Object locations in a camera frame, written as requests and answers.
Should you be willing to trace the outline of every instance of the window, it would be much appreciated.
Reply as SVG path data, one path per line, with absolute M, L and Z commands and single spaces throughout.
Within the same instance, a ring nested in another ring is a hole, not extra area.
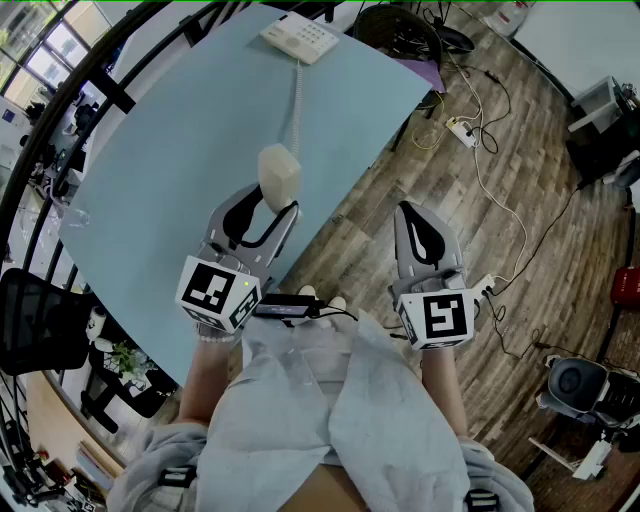
M 69 76 L 69 72 L 44 48 L 33 54 L 27 66 L 55 88 Z
M 21 69 L 11 81 L 4 97 L 21 109 L 27 108 L 32 101 L 46 105 L 49 102 L 38 92 L 42 87 L 40 82 Z
M 93 2 L 78 2 L 64 19 L 82 37 L 89 46 L 96 44 L 110 25 Z
M 55 13 L 49 2 L 2 2 L 0 47 L 18 60 Z
M 64 25 L 58 25 L 47 37 L 47 43 L 55 48 L 72 66 L 77 66 L 87 54 L 80 42 Z

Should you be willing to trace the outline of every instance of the power strip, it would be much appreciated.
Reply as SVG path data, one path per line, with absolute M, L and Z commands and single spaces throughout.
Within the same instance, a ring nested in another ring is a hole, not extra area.
M 466 121 L 460 122 L 457 117 L 452 117 L 447 121 L 447 128 L 468 148 L 476 145 L 476 138 L 471 133 L 471 126 Z

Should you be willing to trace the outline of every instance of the white cable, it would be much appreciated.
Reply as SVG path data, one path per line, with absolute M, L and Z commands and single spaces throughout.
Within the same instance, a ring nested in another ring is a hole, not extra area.
M 478 96 L 478 93 L 476 92 L 476 90 L 473 88 L 473 86 L 471 85 L 469 80 L 467 80 L 467 77 L 464 76 L 464 73 L 460 69 L 460 66 L 458 66 L 458 63 L 453 59 L 453 57 L 451 56 L 450 53 L 449 53 L 449 58 L 451 59 L 451 62 L 453 62 L 454 66 L 458 70 L 458 73 L 460 73 L 460 76 L 462 76 L 464 81 L 467 82 L 467 85 L 469 86 L 469 89 L 471 89 L 471 93 L 475 97 L 476 101 L 478 102 L 478 106 L 480 107 L 480 111 L 478 112 L 478 114 L 475 117 L 458 116 L 458 119 L 474 120 L 474 119 L 477 119 L 478 116 L 480 116 L 480 135 L 482 135 L 482 128 L 484 127 L 484 109 L 482 108 L 482 102 L 480 101 L 480 96 Z M 480 136 L 478 137 L 478 140 L 476 140 L 476 143 L 473 146 L 473 160 L 474 160 L 474 162 L 476 164 L 476 175 L 478 177 L 478 183 L 480 183 L 480 187 L 482 187 L 482 190 L 484 190 L 485 194 L 487 194 L 495 204 L 497 204 L 500 208 L 502 208 L 503 210 L 508 211 L 511 215 L 513 215 L 518 220 L 518 222 L 520 223 L 520 226 L 522 227 L 522 231 L 524 231 L 524 243 L 522 244 L 522 249 L 520 249 L 520 254 L 518 254 L 518 259 L 516 260 L 516 264 L 513 267 L 513 275 L 511 276 L 511 279 L 507 279 L 507 278 L 502 277 L 502 276 L 492 276 L 494 280 L 495 279 L 500 279 L 501 281 L 504 281 L 506 283 L 510 283 L 511 281 L 513 281 L 515 279 L 516 275 L 518 274 L 518 264 L 520 263 L 520 259 L 522 258 L 522 255 L 524 254 L 525 248 L 527 247 L 527 240 L 529 239 L 529 235 L 527 234 L 527 228 L 524 226 L 524 224 L 522 222 L 522 219 L 520 219 L 518 214 L 516 212 L 514 212 L 511 208 L 506 207 L 504 204 L 502 204 L 500 201 L 498 201 L 495 197 L 493 197 L 493 194 L 491 192 L 489 192 L 489 190 L 487 190 L 487 187 L 484 186 L 484 183 L 482 183 L 482 178 L 480 178 L 480 164 L 478 164 L 478 147 L 479 146 L 480 146 Z
M 505 205 L 503 205 L 502 203 L 500 203 L 500 201 L 498 201 L 495 197 L 493 197 L 493 194 L 491 194 L 491 192 L 489 192 L 487 190 L 487 187 L 484 186 L 484 184 L 482 183 L 482 180 L 480 179 L 480 166 L 478 165 L 478 146 L 475 146 L 473 149 L 473 160 L 476 163 L 476 173 L 478 176 L 478 183 L 480 183 L 480 186 L 482 187 L 482 190 L 485 191 L 485 193 L 491 198 L 491 200 L 496 203 L 500 208 L 502 208 L 503 210 L 508 211 L 509 213 L 511 213 L 511 215 L 513 215 L 518 222 L 520 223 L 520 226 L 522 226 L 522 231 L 524 231 L 524 243 L 522 244 L 522 249 L 520 249 L 520 254 L 518 255 L 518 259 L 516 260 L 516 264 L 513 267 L 513 275 L 511 276 L 511 279 L 506 279 L 502 276 L 492 276 L 493 279 L 500 279 L 501 281 L 504 281 L 506 283 L 510 283 L 511 281 L 513 281 L 518 273 L 518 263 L 520 263 L 520 259 L 522 258 L 522 255 L 524 254 L 524 249 L 527 246 L 527 240 L 528 240 L 528 235 L 527 235 L 527 228 L 524 227 L 524 224 L 522 223 L 522 220 L 520 219 L 520 217 L 518 216 L 518 214 L 516 212 L 514 212 L 512 209 L 506 207 Z
M 291 128 L 291 154 L 298 159 L 298 146 L 300 144 L 300 110 L 302 108 L 302 66 L 300 61 L 296 64 L 296 98 L 293 104 L 293 120 Z

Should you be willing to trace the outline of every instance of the white cube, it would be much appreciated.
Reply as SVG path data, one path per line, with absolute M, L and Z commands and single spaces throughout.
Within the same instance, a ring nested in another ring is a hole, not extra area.
M 197 322 L 233 333 L 260 299 L 257 277 L 187 256 L 176 302 Z
M 471 290 L 406 293 L 396 311 L 414 350 L 450 347 L 473 337 Z

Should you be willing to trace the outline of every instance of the table surface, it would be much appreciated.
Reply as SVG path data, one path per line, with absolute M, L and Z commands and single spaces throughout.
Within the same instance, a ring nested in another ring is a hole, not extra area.
M 252 5 L 205 38 L 137 103 L 98 155 L 72 207 L 89 224 L 60 231 L 78 269 L 132 339 L 183 385 L 196 340 L 174 303 L 209 216 L 257 181 L 258 153 L 290 144 L 295 63 L 259 35 L 282 11 Z M 281 280 L 429 91 L 385 55 L 340 42 L 304 66 L 303 213 L 272 265 Z M 247 240 L 274 215 L 256 209 Z

